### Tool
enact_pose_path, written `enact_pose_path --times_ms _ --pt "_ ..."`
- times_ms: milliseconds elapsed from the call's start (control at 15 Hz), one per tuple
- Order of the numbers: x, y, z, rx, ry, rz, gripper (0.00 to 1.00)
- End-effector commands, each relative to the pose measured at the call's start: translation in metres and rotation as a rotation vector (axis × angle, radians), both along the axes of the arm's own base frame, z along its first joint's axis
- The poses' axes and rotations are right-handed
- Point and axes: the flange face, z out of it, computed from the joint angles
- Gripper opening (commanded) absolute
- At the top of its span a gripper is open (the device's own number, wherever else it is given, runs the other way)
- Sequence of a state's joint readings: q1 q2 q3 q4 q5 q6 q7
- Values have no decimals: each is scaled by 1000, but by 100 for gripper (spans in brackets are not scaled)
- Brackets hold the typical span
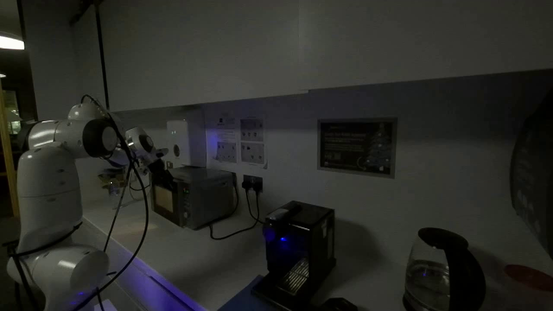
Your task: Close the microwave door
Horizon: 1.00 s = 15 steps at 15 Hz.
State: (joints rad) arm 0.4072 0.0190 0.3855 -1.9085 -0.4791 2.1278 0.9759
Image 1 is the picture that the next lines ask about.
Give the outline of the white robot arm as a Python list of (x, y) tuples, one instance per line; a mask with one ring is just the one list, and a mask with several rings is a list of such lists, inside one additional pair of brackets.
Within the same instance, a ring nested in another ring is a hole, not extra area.
[(18, 170), (22, 232), (8, 275), (41, 291), (44, 311), (86, 311), (105, 289), (110, 256), (73, 239), (84, 225), (79, 161), (105, 158), (153, 175), (165, 173), (165, 163), (146, 132), (122, 132), (94, 99), (75, 104), (65, 120), (37, 123), (27, 142)]

